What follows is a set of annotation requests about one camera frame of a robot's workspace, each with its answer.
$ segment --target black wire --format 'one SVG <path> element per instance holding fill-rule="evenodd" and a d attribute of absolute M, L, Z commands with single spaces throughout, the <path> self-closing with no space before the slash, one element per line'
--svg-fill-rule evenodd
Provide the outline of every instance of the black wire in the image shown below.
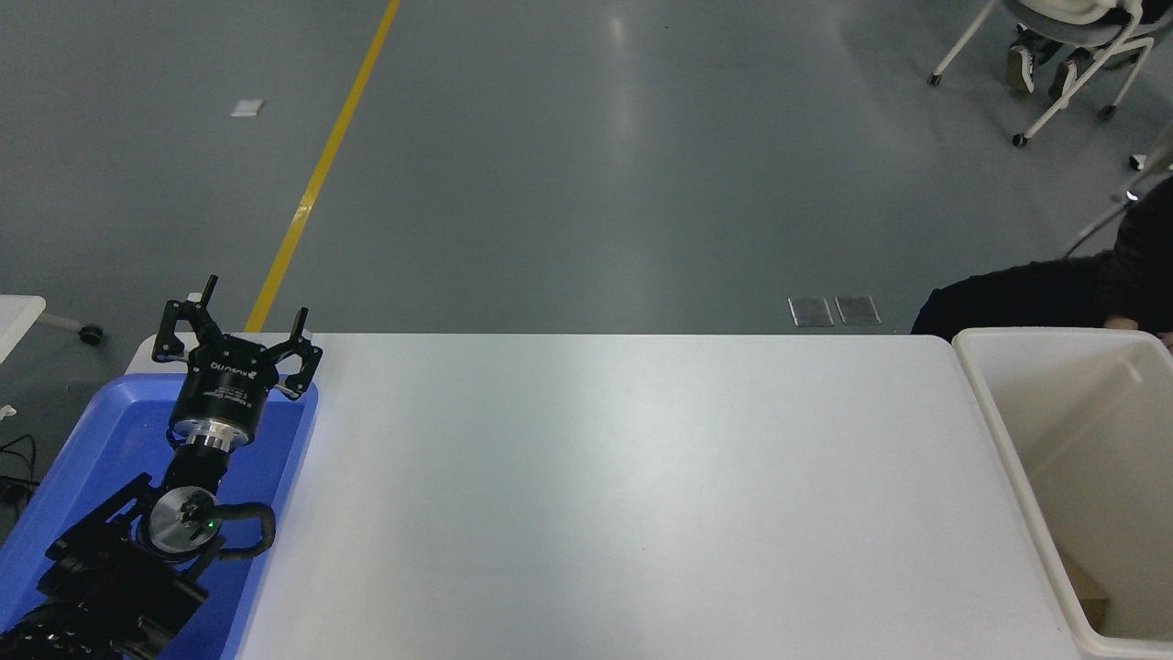
<path fill-rule="evenodd" d="M 15 441 L 8 441 L 7 443 L 0 445 L 0 451 L 6 451 L 7 450 L 7 454 L 16 454 L 16 453 L 14 453 L 12 450 L 8 450 L 8 448 L 11 448 L 12 445 L 19 443 L 20 441 L 28 441 L 28 447 L 29 447 L 29 453 L 28 454 L 29 454 L 29 457 L 30 457 L 28 460 L 28 463 L 29 463 L 28 478 L 32 479 L 33 478 L 33 474 L 36 471 L 36 438 L 34 438 L 32 434 L 25 434 L 23 436 L 16 438 Z"/>
<path fill-rule="evenodd" d="M 19 484 L 21 487 L 34 487 L 34 488 L 41 485 L 40 482 L 33 482 L 30 479 L 18 479 L 16 477 L 6 477 L 4 475 L 0 475 L 0 482 L 11 482 L 13 484 Z"/>
<path fill-rule="evenodd" d="M 25 468 L 28 470 L 28 478 L 29 479 L 33 478 L 33 464 L 32 462 L 28 461 L 28 458 L 25 455 L 16 454 L 11 449 L 0 449 L 0 454 L 7 454 L 9 456 L 15 456 L 16 458 L 21 460 L 25 463 Z"/>

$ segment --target gray floor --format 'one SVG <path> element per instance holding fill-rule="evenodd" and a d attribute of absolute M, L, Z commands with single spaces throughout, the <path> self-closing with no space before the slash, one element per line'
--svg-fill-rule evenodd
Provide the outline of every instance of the gray floor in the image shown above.
<path fill-rule="evenodd" d="M 404 0 L 266 328 L 780 334 L 789 295 L 870 294 L 818 332 L 906 333 L 1055 256 L 1173 107 L 1158 49 L 1113 121 L 1120 74 L 1013 149 L 1046 100 L 1002 81 L 1006 15 L 925 84 L 979 5 Z M 0 366 L 40 474 L 163 300 L 217 272 L 243 326 L 384 7 L 0 5 L 0 290 L 109 334 Z"/>

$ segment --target sneaker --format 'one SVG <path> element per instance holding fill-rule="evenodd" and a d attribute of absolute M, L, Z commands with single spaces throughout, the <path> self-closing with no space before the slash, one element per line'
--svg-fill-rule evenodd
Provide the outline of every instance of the sneaker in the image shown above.
<path fill-rule="evenodd" d="M 1140 61 L 1140 53 L 1133 53 L 1131 55 L 1125 55 L 1120 53 L 1113 55 L 1111 60 L 1104 63 L 1104 70 L 1119 70 L 1124 67 L 1131 67 Z"/>
<path fill-rule="evenodd" d="M 1025 46 L 1015 46 L 1006 52 L 1006 84 L 1030 94 L 1035 90 L 1035 55 Z"/>
<path fill-rule="evenodd" d="M 1051 82 L 1051 88 L 1046 90 L 1051 101 L 1058 101 L 1060 96 L 1071 90 L 1076 86 L 1077 77 L 1079 77 L 1079 66 L 1074 60 L 1064 60 L 1059 64 L 1059 68 L 1055 69 L 1055 81 Z"/>

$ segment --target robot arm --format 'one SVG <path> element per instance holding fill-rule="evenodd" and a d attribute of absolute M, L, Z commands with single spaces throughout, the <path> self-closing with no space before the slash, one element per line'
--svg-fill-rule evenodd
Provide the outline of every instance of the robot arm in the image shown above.
<path fill-rule="evenodd" d="M 140 475 L 46 551 L 54 564 L 38 591 L 47 598 L 0 634 L 0 660 L 152 660 L 208 598 L 197 580 L 213 560 L 251 559 L 272 546 L 272 509 L 222 504 L 217 491 L 232 453 L 252 443 L 269 392 L 299 399 L 321 349 L 303 336 L 305 307 L 289 340 L 271 348 L 224 335 L 208 313 L 216 279 L 198 300 L 168 300 L 155 341 L 156 362 L 188 365 L 167 429 L 175 454 L 161 485 Z M 190 352 L 175 334 L 179 321 L 196 334 Z M 277 365 L 294 355 L 299 372 L 282 379 Z M 223 547 L 222 525 L 249 518 L 260 523 L 257 543 Z"/>

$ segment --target person's hand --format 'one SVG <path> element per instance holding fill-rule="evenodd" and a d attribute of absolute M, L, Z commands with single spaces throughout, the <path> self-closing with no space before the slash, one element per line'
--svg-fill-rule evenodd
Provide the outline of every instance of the person's hand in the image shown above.
<path fill-rule="evenodd" d="M 1108 329 L 1140 329 L 1140 324 L 1127 315 L 1113 313 L 1104 320 L 1104 327 Z"/>

